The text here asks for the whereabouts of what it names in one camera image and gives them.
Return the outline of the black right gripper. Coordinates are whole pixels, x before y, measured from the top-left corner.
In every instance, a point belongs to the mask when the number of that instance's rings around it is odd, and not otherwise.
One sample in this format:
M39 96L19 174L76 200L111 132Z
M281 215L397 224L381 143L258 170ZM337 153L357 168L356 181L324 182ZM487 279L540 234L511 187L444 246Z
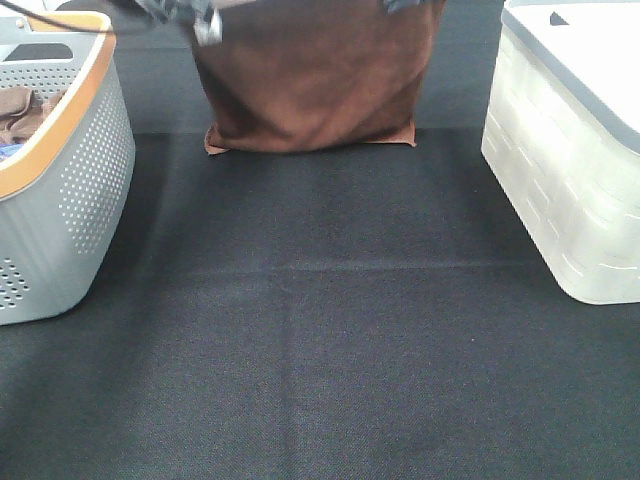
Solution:
M383 6L387 13L397 13L406 8L424 4L424 0L383 0Z

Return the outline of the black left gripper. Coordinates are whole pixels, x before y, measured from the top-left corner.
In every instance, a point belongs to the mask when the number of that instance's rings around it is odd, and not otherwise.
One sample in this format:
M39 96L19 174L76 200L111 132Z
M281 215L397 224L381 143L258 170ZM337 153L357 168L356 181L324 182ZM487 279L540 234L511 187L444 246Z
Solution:
M154 21L175 23L189 28L199 46L218 44L223 37L219 9L213 1L136 1Z

